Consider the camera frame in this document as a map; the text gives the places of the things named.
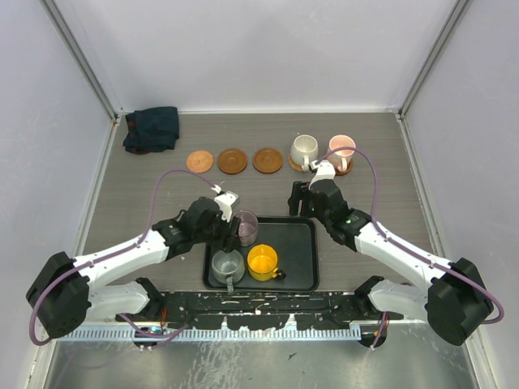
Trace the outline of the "white speckled mug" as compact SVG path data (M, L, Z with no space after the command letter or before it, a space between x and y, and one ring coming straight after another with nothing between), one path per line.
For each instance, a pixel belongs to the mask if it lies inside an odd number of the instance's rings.
M298 165L303 165L304 156L308 156L311 162L317 160L319 156L317 140L311 135L299 135L291 144L289 156Z

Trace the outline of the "pink ceramic mug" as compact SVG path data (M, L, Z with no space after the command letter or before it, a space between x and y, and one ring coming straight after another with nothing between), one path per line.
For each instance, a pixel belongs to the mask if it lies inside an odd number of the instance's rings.
M347 169L348 161L352 160L355 153L356 144L347 135L335 135L328 142L328 151L337 150L328 155L328 161L340 171Z

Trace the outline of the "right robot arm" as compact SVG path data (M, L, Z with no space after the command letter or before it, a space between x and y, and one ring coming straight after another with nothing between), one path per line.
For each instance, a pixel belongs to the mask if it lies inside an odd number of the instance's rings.
M392 312L429 324L441 339L460 346L493 311L477 267L468 259L440 258L408 243L343 199L331 179L296 181L288 199L292 216L317 219L335 243L367 255L404 276L408 285L372 276L355 291L359 315Z

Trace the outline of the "dark wooden coaster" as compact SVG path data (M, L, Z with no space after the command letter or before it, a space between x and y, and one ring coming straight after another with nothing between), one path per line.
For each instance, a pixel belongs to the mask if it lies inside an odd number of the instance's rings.
M271 174L281 169L283 165L283 156L275 148L264 147L254 154L252 161L254 168L258 172Z
M353 160L348 161L347 169L345 171L340 171L338 169L335 169L336 176L344 176L344 175L348 174L352 170L353 166L354 166L354 161Z
M228 148L222 151L217 158L218 169L229 175L241 173L247 165L247 155L237 148Z

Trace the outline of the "purple mug black handle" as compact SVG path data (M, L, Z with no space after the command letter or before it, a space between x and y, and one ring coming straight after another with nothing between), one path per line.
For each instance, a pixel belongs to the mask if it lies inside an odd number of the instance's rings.
M248 210L240 210L234 213L239 219L238 237L241 246L252 245L258 236L259 222L256 215Z

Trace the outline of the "woven rattan coaster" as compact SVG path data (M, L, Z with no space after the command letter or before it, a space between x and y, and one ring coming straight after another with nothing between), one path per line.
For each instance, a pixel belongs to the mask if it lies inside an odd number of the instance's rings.
M303 159L302 159L303 165L296 164L291 156L289 156L288 161L289 161L289 165L291 166L291 168L298 172L310 172L313 170L313 168L311 166L310 158L308 156L303 157Z

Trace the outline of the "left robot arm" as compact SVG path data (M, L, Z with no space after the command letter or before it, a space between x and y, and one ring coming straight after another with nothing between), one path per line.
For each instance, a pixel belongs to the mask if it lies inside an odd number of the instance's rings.
M84 321L117 314L158 318L163 296L149 280L113 285L140 268L188 253L197 244L230 252L239 246L239 221L233 216L238 196L222 192L201 197L172 219L155 223L146 233L97 253L71 258L52 255L29 288L30 323L41 323L48 337L61 338Z

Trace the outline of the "yellow mug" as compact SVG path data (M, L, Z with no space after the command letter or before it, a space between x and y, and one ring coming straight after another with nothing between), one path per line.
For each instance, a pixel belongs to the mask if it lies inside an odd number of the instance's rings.
M279 268L277 252L269 245L259 244L247 254L247 268L254 280L283 280L286 274Z

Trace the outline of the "grey stoneware mug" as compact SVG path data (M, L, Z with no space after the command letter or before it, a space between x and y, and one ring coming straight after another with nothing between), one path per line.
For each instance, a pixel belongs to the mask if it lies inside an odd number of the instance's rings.
M234 286L245 275L245 261L237 250L229 253L219 250L212 257L211 269L216 280L226 286L228 293L233 293Z

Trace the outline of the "light orange coaster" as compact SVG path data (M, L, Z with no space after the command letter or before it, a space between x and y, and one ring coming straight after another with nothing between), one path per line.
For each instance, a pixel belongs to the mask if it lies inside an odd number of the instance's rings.
M197 150L187 157L187 168L194 173L205 173L213 166L214 158L211 152Z

